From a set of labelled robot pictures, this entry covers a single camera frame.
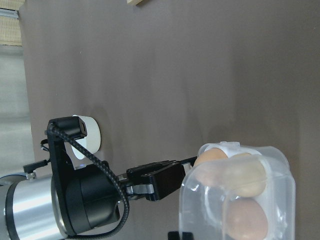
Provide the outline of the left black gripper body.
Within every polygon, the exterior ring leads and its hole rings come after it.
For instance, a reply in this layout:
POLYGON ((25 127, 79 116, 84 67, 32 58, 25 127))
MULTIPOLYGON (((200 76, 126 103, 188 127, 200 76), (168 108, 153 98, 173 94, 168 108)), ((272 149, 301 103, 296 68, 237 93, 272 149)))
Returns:
POLYGON ((110 179, 93 164, 69 175, 57 174, 57 202, 67 235, 117 222, 120 200, 110 179))

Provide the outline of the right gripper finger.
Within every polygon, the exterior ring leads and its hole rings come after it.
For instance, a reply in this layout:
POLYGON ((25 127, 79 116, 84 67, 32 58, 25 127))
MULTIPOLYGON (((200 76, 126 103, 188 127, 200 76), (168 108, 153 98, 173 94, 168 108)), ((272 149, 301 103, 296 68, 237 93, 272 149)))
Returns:
POLYGON ((168 240, 194 240, 192 232, 170 231, 167 234, 168 240))

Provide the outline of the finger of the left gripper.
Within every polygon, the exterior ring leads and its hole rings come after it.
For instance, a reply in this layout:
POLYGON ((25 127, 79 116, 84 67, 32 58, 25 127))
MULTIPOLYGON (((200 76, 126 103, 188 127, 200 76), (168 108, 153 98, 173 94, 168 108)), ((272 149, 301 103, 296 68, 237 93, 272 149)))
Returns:
POLYGON ((172 166, 174 166, 174 167, 182 166, 183 167, 184 165, 187 165, 190 168, 192 168, 194 166, 195 161, 196 161, 197 158, 198 158, 197 156, 194 156, 194 157, 186 158, 186 159, 183 159, 183 160, 174 160, 172 166))
POLYGON ((130 200, 159 201, 181 187, 191 167, 172 166, 175 160, 152 162, 126 170, 126 193, 130 200))

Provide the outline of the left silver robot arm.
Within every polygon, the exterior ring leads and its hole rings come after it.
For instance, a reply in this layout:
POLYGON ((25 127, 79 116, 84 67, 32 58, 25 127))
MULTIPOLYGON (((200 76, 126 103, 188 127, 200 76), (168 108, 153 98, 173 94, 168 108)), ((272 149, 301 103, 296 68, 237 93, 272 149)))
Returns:
POLYGON ((0 237, 3 240, 98 240, 124 225, 130 200, 159 201, 178 190, 195 158, 164 160, 126 170, 112 181, 93 164, 65 166, 62 180, 51 175, 27 179, 13 174, 0 180, 0 237))

